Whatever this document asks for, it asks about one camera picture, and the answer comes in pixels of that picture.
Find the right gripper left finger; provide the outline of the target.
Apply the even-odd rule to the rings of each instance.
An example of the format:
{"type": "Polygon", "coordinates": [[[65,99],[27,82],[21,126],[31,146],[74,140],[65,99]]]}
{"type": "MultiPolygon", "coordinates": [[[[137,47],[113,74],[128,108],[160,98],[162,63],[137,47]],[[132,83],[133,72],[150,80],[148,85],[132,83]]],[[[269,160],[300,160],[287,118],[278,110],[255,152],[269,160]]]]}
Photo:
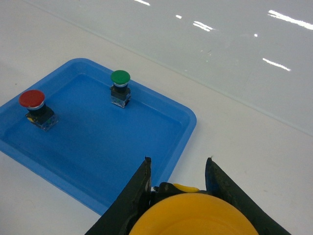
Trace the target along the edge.
{"type": "Polygon", "coordinates": [[[130,233],[150,205],[151,163],[151,158],[145,157],[117,199],[86,234],[128,235],[130,233]]]}

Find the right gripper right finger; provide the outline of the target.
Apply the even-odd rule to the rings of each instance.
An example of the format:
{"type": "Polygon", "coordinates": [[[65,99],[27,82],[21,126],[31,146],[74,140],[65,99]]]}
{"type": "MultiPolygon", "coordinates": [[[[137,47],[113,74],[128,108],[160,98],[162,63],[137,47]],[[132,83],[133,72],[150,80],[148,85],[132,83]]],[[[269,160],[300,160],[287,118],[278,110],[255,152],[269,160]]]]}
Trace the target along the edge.
{"type": "Polygon", "coordinates": [[[267,215],[213,160],[205,166],[206,191],[238,209],[260,235],[288,235],[289,232],[267,215]]]}

